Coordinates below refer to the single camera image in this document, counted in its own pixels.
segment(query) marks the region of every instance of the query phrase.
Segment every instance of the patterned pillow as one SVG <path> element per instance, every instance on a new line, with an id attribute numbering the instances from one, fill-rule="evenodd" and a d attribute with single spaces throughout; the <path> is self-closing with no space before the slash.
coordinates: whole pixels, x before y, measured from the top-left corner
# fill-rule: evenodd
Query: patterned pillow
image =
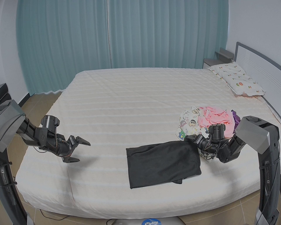
<path id="1" fill-rule="evenodd" d="M 238 95 L 264 95 L 265 91 L 236 63 L 214 65 L 209 68 L 214 74 L 224 79 L 230 89 Z"/>

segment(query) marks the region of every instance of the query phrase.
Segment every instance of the mattress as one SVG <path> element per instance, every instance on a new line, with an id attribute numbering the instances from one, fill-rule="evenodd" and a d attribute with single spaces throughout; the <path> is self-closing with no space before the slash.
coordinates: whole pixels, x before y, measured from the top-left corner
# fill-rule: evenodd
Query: mattress
<path id="1" fill-rule="evenodd" d="M 180 113 L 193 105 L 234 109 L 281 128 L 262 97 L 235 95 L 207 69 L 127 68 L 83 71 L 51 107 L 57 132 L 80 136 L 77 163 L 29 147 L 17 173 L 24 199 L 43 210 L 91 218 L 172 217 L 221 207 L 259 189 L 257 153 L 246 145 L 223 164 L 201 158 L 199 176 L 182 184 L 130 189 L 126 148 L 178 140 Z"/>

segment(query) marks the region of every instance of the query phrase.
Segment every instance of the white wall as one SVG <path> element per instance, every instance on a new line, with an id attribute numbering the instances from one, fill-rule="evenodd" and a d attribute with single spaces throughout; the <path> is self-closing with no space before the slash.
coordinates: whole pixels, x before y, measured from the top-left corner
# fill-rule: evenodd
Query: white wall
<path id="1" fill-rule="evenodd" d="M 226 49 L 237 41 L 281 65 L 281 0 L 229 0 Z"/>
<path id="2" fill-rule="evenodd" d="M 0 0 L 0 83 L 7 83 L 12 99 L 19 103 L 27 94 L 16 38 L 18 0 Z"/>

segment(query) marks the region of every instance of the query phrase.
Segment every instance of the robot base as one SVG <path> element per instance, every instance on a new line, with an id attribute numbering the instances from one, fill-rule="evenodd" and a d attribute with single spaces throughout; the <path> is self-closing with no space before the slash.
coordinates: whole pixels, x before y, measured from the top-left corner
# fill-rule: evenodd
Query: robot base
<path id="1" fill-rule="evenodd" d="M 178 217 L 158 218 L 158 220 L 162 225 L 185 225 Z M 145 219 L 117 219 L 112 225 L 142 225 L 143 221 Z"/>

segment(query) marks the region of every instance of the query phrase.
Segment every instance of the purple clothing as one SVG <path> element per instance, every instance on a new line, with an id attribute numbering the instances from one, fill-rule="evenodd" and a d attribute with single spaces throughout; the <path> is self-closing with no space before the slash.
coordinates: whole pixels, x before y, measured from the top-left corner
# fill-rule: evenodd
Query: purple clothing
<path id="1" fill-rule="evenodd" d="M 234 110 L 231 110 L 231 111 L 232 111 L 234 122 L 235 122 L 234 130 L 233 130 L 233 133 L 235 133 L 235 129 L 238 126 L 238 124 L 240 123 L 240 117 L 236 114 L 236 112 Z"/>

